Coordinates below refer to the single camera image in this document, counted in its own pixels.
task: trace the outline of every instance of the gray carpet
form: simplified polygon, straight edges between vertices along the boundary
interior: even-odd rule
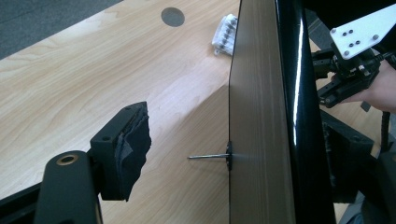
[[[121,0],[0,0],[0,60]]]

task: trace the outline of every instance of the wooden board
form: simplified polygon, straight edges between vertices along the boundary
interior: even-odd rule
[[[161,20],[167,7],[185,23]],[[212,37],[239,1],[125,0],[0,61],[0,198],[41,181],[46,162],[90,139],[124,106],[148,102],[152,147],[130,201],[105,223],[228,223],[225,161],[231,57]]]
[[[243,1],[230,77],[231,223],[295,223],[274,1]]]

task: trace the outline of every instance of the white plastic object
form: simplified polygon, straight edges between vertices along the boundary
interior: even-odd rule
[[[221,52],[233,55],[237,21],[238,19],[233,14],[222,18],[212,39],[215,55],[219,55]]]
[[[396,24],[396,4],[330,30],[342,57],[351,59],[378,44]]]

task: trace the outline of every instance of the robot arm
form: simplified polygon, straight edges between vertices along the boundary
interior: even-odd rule
[[[337,75],[318,91],[321,105],[331,108],[371,86],[380,62],[395,53],[375,55],[371,50],[396,23],[394,15],[396,4],[330,31],[332,48],[312,54],[317,78],[327,77],[329,72]]]

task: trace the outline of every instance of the hand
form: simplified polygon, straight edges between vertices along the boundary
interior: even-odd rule
[[[379,74],[369,89],[356,93],[343,103],[365,101],[373,107],[396,113],[396,70],[386,61],[381,63]]]

